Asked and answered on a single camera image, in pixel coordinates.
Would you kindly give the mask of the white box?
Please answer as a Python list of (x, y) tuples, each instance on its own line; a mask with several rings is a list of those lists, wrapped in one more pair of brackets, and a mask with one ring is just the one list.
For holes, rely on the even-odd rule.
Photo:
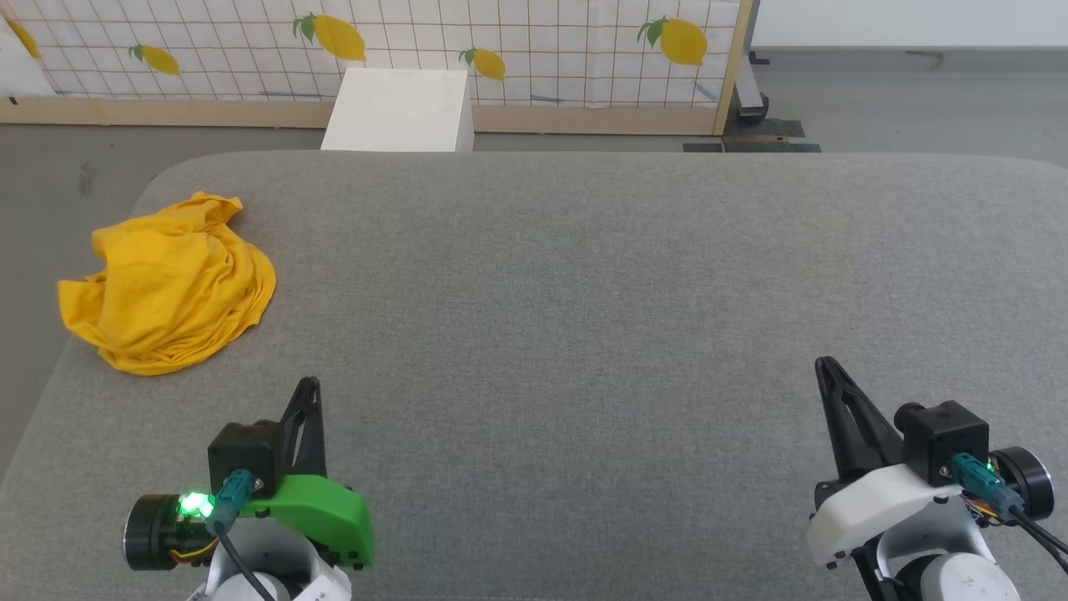
[(468, 73), (348, 68), (320, 147), (469, 153), (474, 141)]

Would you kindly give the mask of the grey screen leg with caster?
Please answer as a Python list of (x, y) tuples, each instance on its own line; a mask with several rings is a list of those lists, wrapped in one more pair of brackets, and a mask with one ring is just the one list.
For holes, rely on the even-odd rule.
[(754, 51), (748, 51), (738, 68), (733, 86), (733, 110), (739, 123), (759, 124), (768, 115), (769, 99), (759, 90), (753, 72), (754, 66), (768, 64), (766, 58), (758, 58)]

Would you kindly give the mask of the grey fabric sofa cushion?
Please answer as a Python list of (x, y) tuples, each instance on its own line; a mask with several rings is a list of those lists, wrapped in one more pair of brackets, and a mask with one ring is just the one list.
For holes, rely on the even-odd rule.
[(0, 487), (0, 601), (184, 601), (134, 572), (145, 493), (320, 379), (370, 503), (366, 601), (858, 601), (808, 555), (836, 469), (814, 361), (891, 416), (947, 399), (1055, 483), (1068, 541), (1068, 169), (918, 154), (221, 154), (134, 212), (240, 197), (278, 275), (198, 366), (72, 339)]

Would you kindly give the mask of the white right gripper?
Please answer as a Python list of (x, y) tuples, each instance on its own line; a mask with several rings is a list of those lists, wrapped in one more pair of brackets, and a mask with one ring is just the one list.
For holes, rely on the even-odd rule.
[(871, 543), (876, 571), (933, 552), (929, 571), (998, 571), (978, 518), (1007, 526), (1022, 523), (1019, 513), (1034, 521), (1053, 513), (1055, 488), (1033, 453), (1008, 447), (984, 461), (957, 454), (949, 486), (931, 487), (900, 464), (904, 438), (839, 362), (823, 355), (814, 369), (838, 480), (851, 483), (808, 520), (806, 543), (816, 564), (842, 563)]

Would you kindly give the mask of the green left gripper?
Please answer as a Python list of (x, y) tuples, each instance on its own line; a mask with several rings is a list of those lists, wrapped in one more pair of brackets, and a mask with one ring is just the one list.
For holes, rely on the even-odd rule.
[(282, 418), (283, 477), (265, 496), (250, 476), (217, 493), (146, 494), (134, 503), (123, 526), (123, 559), (136, 571), (170, 571), (180, 564), (204, 566), (238, 542), (238, 528), (274, 520), (309, 541), (332, 563), (374, 562), (370, 507), (350, 488), (325, 478), (321, 384), (301, 377)]

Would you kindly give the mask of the yellow t-shirt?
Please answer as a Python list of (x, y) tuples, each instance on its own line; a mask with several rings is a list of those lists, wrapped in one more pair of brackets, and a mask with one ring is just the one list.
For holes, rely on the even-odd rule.
[(277, 271), (230, 228), (238, 197), (195, 193), (96, 230), (99, 273), (57, 284), (66, 330), (112, 368), (160, 376), (202, 364), (260, 325)]

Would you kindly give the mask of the black floor base plate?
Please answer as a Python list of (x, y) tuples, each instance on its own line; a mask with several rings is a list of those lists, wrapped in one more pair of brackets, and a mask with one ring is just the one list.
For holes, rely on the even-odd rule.
[(728, 121), (713, 142), (687, 142), (684, 153), (701, 154), (817, 154), (819, 144), (805, 140), (798, 118), (763, 118), (760, 123)]

